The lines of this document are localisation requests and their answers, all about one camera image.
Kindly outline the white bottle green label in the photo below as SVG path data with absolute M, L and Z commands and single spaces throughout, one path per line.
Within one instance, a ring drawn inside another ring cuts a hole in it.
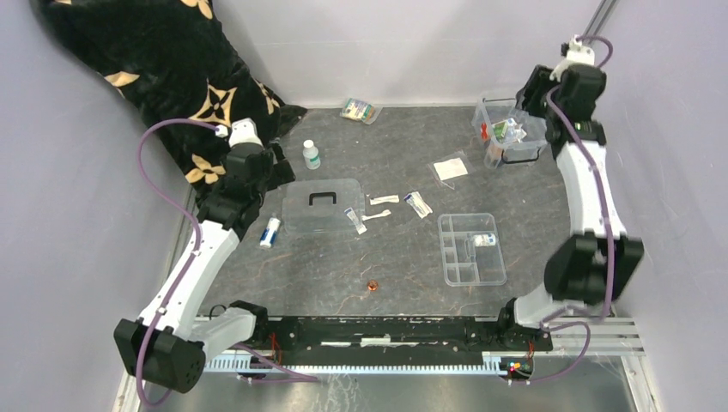
M 313 140 L 305 140 L 303 142 L 302 154 L 304 156 L 305 165 L 309 170 L 316 170 L 321 165 L 319 150 L 315 146 Z

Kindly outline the clear plastic storage box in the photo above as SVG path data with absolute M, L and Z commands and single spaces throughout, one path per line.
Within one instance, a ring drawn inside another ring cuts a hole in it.
M 489 169 L 537 161 L 548 144 L 545 121 L 518 109 L 513 98 L 481 96 L 471 125 L 483 142 Z

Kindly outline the blue white bandage roll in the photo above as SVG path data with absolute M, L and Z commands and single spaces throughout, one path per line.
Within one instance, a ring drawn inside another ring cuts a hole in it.
M 282 221 L 276 215 L 271 216 L 259 240 L 261 248 L 270 249 L 273 247 L 281 225 Z

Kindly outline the brown medicine bottle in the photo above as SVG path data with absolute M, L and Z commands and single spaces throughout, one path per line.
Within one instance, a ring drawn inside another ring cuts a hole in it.
M 502 155 L 503 149 L 491 142 L 486 149 L 484 165 L 488 168 L 496 169 L 501 163 Z

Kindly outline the teal item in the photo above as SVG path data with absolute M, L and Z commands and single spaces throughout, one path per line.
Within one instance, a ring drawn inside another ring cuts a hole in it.
M 503 147 L 521 142 L 527 132 L 523 129 L 523 125 L 519 124 L 515 118 L 507 118 L 493 124 L 494 139 Z

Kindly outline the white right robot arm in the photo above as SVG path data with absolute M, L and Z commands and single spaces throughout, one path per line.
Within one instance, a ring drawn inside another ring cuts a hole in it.
M 592 115 L 606 88 L 598 67 L 574 64 L 560 74 L 538 65 L 516 94 L 516 107 L 546 124 L 546 140 L 567 193 L 570 235 L 545 265 L 543 281 L 500 310 L 495 336 L 517 350 L 551 320 L 579 313 L 603 320 L 645 253 L 628 235 L 610 190 L 607 137 Z

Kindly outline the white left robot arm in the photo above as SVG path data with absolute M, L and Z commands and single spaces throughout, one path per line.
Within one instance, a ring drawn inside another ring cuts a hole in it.
M 266 192 L 295 179 L 278 141 L 236 144 L 226 164 L 227 177 L 198 205 L 192 238 L 171 275 L 136 319 L 121 319 L 113 332 L 126 372 L 170 391 L 190 391 L 206 361 L 233 345 L 255 350 L 270 338 L 267 309 L 241 300 L 195 322 L 222 265 L 257 220 Z

